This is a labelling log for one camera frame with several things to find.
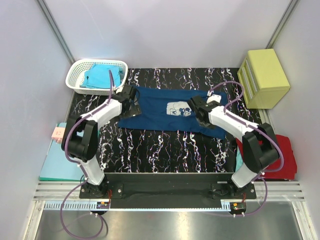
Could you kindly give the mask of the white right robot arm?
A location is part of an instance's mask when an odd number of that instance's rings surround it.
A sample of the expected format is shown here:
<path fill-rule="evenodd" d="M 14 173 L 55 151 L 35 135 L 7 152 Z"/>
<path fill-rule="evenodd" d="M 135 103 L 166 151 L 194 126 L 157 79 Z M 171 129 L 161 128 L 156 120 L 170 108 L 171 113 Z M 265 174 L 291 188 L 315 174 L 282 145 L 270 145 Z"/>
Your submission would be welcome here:
<path fill-rule="evenodd" d="M 205 102 L 199 95 L 187 101 L 196 119 L 204 127 L 220 127 L 242 143 L 242 166 L 231 176 L 227 185 L 228 195 L 239 198 L 245 186 L 257 179 L 265 169 L 280 160 L 278 168 L 284 166 L 284 155 L 279 147 L 275 132 L 268 123 L 256 124 L 245 120 L 215 100 Z"/>

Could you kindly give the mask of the dark blue t-shirt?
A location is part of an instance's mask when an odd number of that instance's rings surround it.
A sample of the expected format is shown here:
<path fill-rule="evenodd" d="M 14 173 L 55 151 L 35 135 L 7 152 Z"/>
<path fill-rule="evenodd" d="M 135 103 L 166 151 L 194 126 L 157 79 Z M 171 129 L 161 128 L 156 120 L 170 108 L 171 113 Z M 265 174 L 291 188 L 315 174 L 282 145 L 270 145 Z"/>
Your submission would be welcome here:
<path fill-rule="evenodd" d="M 220 127 L 209 129 L 202 127 L 196 120 L 187 101 L 200 96 L 206 101 L 207 92 L 187 89 L 157 89 L 137 86 L 138 104 L 141 114 L 118 122 L 118 127 L 149 131 L 182 131 L 201 133 L 205 136 L 224 139 L 226 131 Z"/>

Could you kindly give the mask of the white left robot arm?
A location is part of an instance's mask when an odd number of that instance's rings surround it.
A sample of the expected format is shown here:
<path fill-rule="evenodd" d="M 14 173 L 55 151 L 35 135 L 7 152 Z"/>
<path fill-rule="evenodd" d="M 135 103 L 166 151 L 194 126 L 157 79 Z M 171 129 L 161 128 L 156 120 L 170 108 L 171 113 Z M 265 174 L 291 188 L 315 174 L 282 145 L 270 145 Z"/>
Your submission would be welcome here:
<path fill-rule="evenodd" d="M 125 84 L 95 109 L 67 119 L 61 142 L 66 159 L 82 170 L 84 181 L 91 185 L 90 192 L 97 198 L 108 193 L 96 154 L 99 147 L 99 131 L 112 119 L 125 119 L 141 114 L 137 87 Z"/>

